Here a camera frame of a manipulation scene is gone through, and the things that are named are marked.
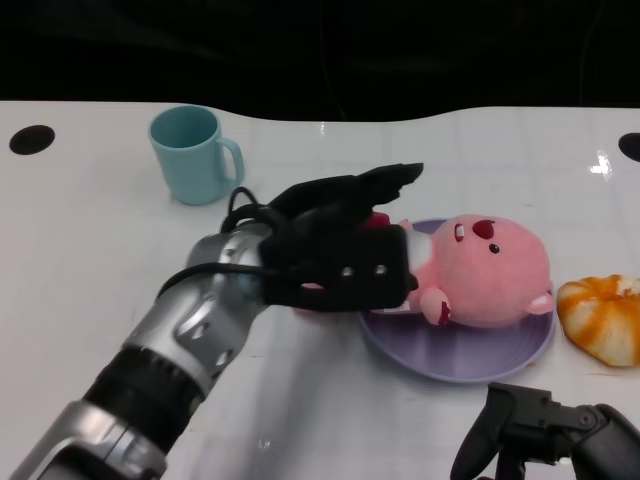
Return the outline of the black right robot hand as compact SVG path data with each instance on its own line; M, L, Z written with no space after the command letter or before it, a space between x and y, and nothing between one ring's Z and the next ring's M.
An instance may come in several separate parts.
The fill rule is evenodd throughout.
M523 479L528 462L571 460L577 479L637 479L639 430L606 404L564 406L549 391L488 385L486 401L452 466L452 479Z

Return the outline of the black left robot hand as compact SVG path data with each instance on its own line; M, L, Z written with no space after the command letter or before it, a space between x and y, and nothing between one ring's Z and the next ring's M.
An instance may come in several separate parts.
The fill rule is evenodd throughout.
M270 201L284 222L258 246L275 274L262 286L264 303L319 312L401 306L418 286L407 234L374 209L422 171L420 163L387 165L300 183Z

